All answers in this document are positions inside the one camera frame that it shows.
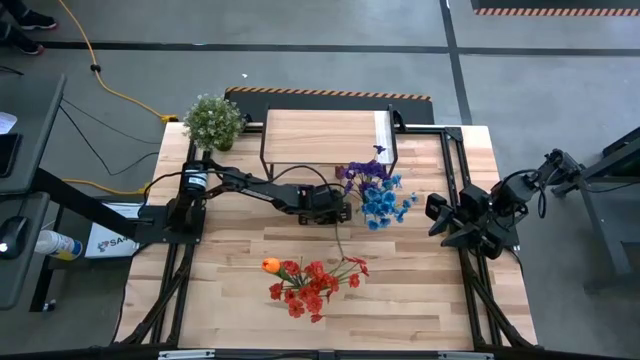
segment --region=black cable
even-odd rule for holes
[[[8,73],[13,73],[16,75],[24,75],[24,73],[22,71],[18,71],[16,69],[10,68],[8,66],[4,66],[4,65],[0,65],[0,70],[2,70],[3,72],[8,72]]]
[[[145,143],[145,144],[152,144],[152,145],[159,145],[159,144],[162,144],[162,142],[155,142],[155,141],[142,140],[142,139],[138,139],[138,138],[137,138],[137,137],[135,137],[135,136],[131,136],[131,135],[127,134],[127,133],[124,133],[124,132],[122,132],[122,131],[120,131],[120,130],[118,130],[118,129],[114,128],[114,127],[112,127],[111,125],[109,125],[109,124],[105,123],[104,121],[102,121],[102,120],[100,120],[100,119],[96,118],[95,116],[93,116],[93,115],[89,114],[88,112],[86,112],[86,111],[84,111],[84,110],[80,109],[78,106],[74,105],[71,101],[69,101],[69,100],[67,100],[67,99],[65,99],[65,98],[62,98],[62,101],[64,101],[65,103],[69,104],[69,106],[71,106],[72,108],[74,108],[74,109],[78,110],[79,112],[81,112],[81,113],[85,114],[85,115],[86,115],[86,116],[88,116],[90,119],[95,120],[96,122],[98,122],[98,123],[102,124],[103,126],[105,126],[105,127],[109,128],[109,129],[111,129],[111,130],[113,130],[113,131],[117,132],[117,133],[118,133],[118,134],[120,134],[120,135],[126,136],[126,137],[128,137],[129,139],[133,139],[133,140],[139,141],[139,142],[141,142],[141,143]]]
[[[515,257],[516,261],[518,262],[518,265],[520,265],[520,273],[524,274],[524,268],[522,267],[522,261],[520,260],[520,256],[518,255],[518,253],[515,250],[513,250],[513,247],[511,246],[506,247],[506,249],[508,252],[513,254],[513,257]]]
[[[115,172],[115,173],[112,173],[112,172],[111,172],[111,169],[109,169],[109,166],[107,166],[107,163],[106,163],[106,162],[104,161],[104,159],[100,156],[100,154],[98,154],[98,152],[97,152],[97,151],[96,151],[96,149],[93,147],[93,145],[91,145],[91,143],[89,142],[89,140],[87,140],[87,137],[84,135],[84,133],[82,132],[82,130],[80,130],[80,128],[78,127],[78,124],[76,124],[76,122],[75,122],[75,121],[73,121],[73,119],[71,118],[71,116],[69,115],[69,113],[67,113],[67,111],[66,111],[62,106],[60,106],[60,110],[62,110],[62,112],[67,116],[67,118],[69,119],[69,121],[71,121],[71,124],[73,124],[73,127],[75,127],[75,128],[76,128],[76,130],[78,131],[78,133],[80,134],[80,136],[82,137],[82,139],[84,140],[84,142],[87,144],[87,146],[89,146],[89,149],[91,149],[91,151],[92,151],[92,152],[93,152],[93,154],[98,158],[98,160],[100,160],[100,162],[102,163],[102,166],[107,170],[107,173],[108,173],[110,176],[120,175],[120,174],[122,174],[123,172],[125,172],[125,171],[127,171],[127,170],[131,169],[133,166],[135,166],[135,165],[137,165],[138,163],[140,163],[142,160],[144,160],[144,159],[148,158],[149,156],[152,156],[152,155],[158,155],[158,154],[159,154],[157,151],[156,151],[156,152],[148,153],[148,154],[144,155],[143,157],[141,157],[140,159],[136,160],[133,164],[131,164],[131,165],[127,166],[126,168],[124,168],[124,169],[122,169],[122,170],[120,170],[120,171],[117,171],[117,172]]]
[[[586,191],[586,192],[590,192],[590,193],[593,193],[593,194],[601,194],[601,193],[605,193],[605,192],[610,192],[610,191],[620,190],[620,189],[622,189],[622,188],[626,188],[626,187],[628,187],[628,186],[631,186],[631,185],[637,185],[637,184],[640,184],[640,180],[637,180],[637,181],[634,181],[634,182],[630,182],[630,183],[628,183],[628,184],[624,184],[624,185],[616,186],[616,187],[613,187],[613,188],[610,188],[610,189],[605,189],[605,190],[589,190],[589,189],[584,189],[584,191]]]

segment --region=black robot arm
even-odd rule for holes
[[[442,246],[479,247],[483,255],[495,259],[508,246],[517,245],[510,229],[529,213],[527,203],[540,192],[539,215],[544,217],[547,185],[558,185],[579,174],[580,165],[562,150],[545,155],[538,169],[517,171],[498,182],[490,193],[471,184],[460,191],[460,204],[450,206],[438,194],[427,199],[425,214],[435,220],[429,235],[455,231],[442,241]]]
[[[216,173],[221,183],[207,190],[207,173]],[[196,201],[212,199],[225,192],[238,192],[267,201],[276,209],[289,215],[298,215],[298,222],[306,225],[335,224],[351,219],[351,205],[343,201],[339,190],[328,184],[298,185],[274,184],[241,172],[234,167],[225,167],[213,160],[193,161],[183,165],[180,188],[176,198],[167,206],[167,223],[174,230],[189,226]]]

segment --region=potted plant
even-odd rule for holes
[[[198,95],[184,117],[188,135],[198,148],[205,151],[229,151],[244,128],[245,121],[235,103],[222,97]]]

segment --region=caution tape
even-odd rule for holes
[[[302,89],[264,88],[264,87],[249,87],[249,86],[233,86],[225,90],[225,94],[232,93],[232,92],[325,95],[325,96],[354,96],[354,97],[368,97],[368,98],[388,98],[388,99],[431,101],[431,96],[415,95],[415,94],[392,94],[392,93],[337,91],[337,90],[302,90]]]
[[[638,16],[639,9],[475,9],[476,15],[502,16]]]

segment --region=concrete floor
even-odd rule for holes
[[[78,41],[57,2],[27,1],[58,17],[60,28],[33,37]],[[446,46],[438,0],[68,0],[96,41],[217,44]],[[467,0],[450,0],[459,46],[506,48],[639,48],[640,18],[480,17]],[[296,52],[98,51],[105,80],[163,113],[182,113],[204,92],[228,86],[270,86],[423,93],[433,96],[436,122],[460,124],[449,55]],[[640,64],[635,57],[461,56],[473,124],[490,128],[503,175],[537,167],[558,147],[577,160],[637,127]],[[0,64],[30,74],[65,73],[65,97],[93,115],[150,141],[163,126],[152,115],[99,88],[85,50],[51,50],[29,58],[0,49]],[[155,151],[105,131],[70,110],[112,169]],[[109,177],[64,117],[43,166],[60,177],[137,189],[154,160]],[[83,188],[91,195],[100,192]],[[640,301],[633,295],[586,295],[585,281],[610,271],[582,199],[549,197],[547,218],[518,229],[524,277],[541,345],[553,350],[640,357]],[[26,313],[28,296],[0,313],[0,353],[106,345],[111,339],[128,269],[60,276],[53,313]],[[25,293],[35,286],[35,274]]]

